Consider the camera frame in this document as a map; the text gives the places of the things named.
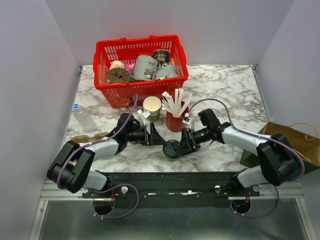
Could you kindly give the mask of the black plastic cup lid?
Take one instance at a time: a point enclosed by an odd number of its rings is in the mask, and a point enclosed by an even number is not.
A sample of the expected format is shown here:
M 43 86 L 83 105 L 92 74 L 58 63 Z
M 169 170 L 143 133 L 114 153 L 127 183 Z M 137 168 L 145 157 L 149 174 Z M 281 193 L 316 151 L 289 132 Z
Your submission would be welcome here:
M 163 146 L 162 148 L 162 152 L 166 151 L 166 152 L 176 152 L 176 149 L 179 146 L 179 141 L 171 139 L 167 141 L 167 144 Z

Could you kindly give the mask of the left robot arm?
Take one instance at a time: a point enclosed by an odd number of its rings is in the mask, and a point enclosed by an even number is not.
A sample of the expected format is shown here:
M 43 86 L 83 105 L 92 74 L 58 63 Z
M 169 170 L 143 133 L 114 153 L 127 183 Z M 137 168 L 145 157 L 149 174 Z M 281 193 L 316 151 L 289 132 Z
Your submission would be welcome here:
M 109 178 L 105 173 L 91 171 L 92 163 L 121 153 L 129 142 L 142 146 L 166 145 L 153 123 L 148 131 L 133 115 L 123 113 L 116 127 L 102 139 L 85 144 L 67 141 L 48 168 L 46 177 L 71 193 L 91 189 L 99 197 L 107 197 L 111 191 Z

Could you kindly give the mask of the green paper coffee cup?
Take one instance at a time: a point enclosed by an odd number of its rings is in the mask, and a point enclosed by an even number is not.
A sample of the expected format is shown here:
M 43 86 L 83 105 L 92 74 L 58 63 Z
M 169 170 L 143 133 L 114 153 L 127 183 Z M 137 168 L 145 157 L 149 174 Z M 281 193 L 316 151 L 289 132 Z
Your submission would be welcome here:
M 165 155 L 165 158 L 169 161 L 169 162 L 175 162 L 178 159 L 181 158 L 181 156 L 176 156 L 175 155 L 175 151 L 163 151 L 163 154 Z

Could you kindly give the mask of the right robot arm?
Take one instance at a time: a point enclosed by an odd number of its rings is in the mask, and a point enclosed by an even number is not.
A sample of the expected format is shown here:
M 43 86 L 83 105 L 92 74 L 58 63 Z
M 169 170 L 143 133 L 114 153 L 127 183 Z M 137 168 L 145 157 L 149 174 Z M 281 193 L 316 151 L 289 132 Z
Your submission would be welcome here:
M 237 173 L 230 183 L 230 191 L 241 196 L 248 188 L 260 184 L 280 186 L 290 181 L 302 169 L 297 156 L 284 135 L 275 136 L 245 134 L 236 130 L 229 122 L 220 123 L 213 110 L 207 108 L 198 113 L 203 128 L 197 131 L 183 129 L 175 157 L 182 157 L 200 148 L 200 144 L 212 140 L 234 145 L 256 155 L 259 164 Z

